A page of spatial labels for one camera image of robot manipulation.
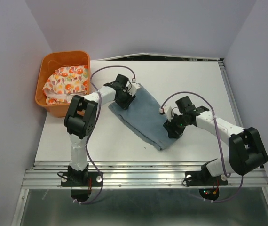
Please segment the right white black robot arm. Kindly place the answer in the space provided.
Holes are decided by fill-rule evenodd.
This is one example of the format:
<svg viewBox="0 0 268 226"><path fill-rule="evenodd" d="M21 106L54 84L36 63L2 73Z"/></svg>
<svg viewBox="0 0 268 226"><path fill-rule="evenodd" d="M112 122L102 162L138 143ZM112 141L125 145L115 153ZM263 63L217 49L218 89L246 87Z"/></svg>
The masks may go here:
<svg viewBox="0 0 268 226"><path fill-rule="evenodd" d="M254 127L242 128L217 116L205 106L196 107L186 96L176 101L179 114L172 107L163 105L159 109L166 116L163 124L169 138L179 139L187 126L193 125L216 136L218 145L224 142L228 146L228 156L220 151L220 158L205 163L200 171L193 172L189 183L210 184L221 175L232 173L244 176L250 171L268 162L268 155Z"/></svg>

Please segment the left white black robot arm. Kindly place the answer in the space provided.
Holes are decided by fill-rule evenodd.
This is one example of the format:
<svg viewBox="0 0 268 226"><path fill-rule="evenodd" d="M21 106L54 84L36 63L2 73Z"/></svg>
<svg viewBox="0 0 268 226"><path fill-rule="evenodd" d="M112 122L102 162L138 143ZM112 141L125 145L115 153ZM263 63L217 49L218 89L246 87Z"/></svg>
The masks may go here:
<svg viewBox="0 0 268 226"><path fill-rule="evenodd" d="M71 160L67 174L59 174L62 179L79 186L88 181L89 164L86 147L97 122L98 110L103 104L113 101L122 109L128 109L140 88L135 79L130 82L126 76L118 74L115 81L104 84L89 95L73 96L64 119L64 126L70 135Z"/></svg>

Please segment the blue denim skirt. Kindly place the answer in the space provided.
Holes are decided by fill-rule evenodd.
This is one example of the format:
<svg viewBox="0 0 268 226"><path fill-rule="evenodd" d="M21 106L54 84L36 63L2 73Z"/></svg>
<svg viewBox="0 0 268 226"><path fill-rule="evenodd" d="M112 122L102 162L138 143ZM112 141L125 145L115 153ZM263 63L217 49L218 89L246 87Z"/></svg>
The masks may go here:
<svg viewBox="0 0 268 226"><path fill-rule="evenodd" d="M108 108L135 135L157 150L164 150L172 146L177 139L169 138L163 127L166 117L159 114L160 104L144 86L141 86L135 95L136 98L126 110L115 102Z"/></svg>

